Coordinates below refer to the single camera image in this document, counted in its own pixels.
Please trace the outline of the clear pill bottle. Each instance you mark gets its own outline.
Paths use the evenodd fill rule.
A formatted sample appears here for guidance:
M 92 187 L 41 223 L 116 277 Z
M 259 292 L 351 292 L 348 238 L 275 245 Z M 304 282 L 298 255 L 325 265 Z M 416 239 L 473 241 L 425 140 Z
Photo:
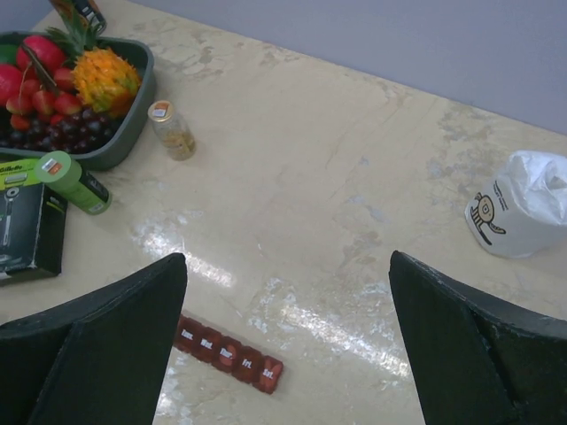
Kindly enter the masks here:
M 167 100 L 153 103 L 147 112 L 154 134 L 167 155 L 177 161 L 189 159 L 196 150 L 196 141 L 184 117 Z

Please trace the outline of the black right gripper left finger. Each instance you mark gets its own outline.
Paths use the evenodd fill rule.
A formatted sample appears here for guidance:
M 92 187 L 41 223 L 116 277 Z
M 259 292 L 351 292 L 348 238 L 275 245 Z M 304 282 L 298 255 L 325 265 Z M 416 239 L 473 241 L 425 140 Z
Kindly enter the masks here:
M 173 253 L 1 327 L 3 424 L 150 424 L 187 287 Z

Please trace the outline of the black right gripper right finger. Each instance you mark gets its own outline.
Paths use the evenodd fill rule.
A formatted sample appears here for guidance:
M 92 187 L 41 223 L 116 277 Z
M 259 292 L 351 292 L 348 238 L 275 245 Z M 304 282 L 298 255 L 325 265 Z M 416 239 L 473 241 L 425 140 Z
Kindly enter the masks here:
M 389 283 L 428 424 L 564 424 L 566 322 L 404 252 Z

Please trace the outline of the red weekly pill organizer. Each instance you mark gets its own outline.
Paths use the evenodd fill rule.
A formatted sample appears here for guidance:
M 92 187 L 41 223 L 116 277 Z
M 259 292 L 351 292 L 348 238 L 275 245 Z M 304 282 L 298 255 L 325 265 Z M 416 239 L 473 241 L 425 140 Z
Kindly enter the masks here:
M 173 346 L 266 394 L 275 392 L 284 371 L 281 360 L 183 315 Z

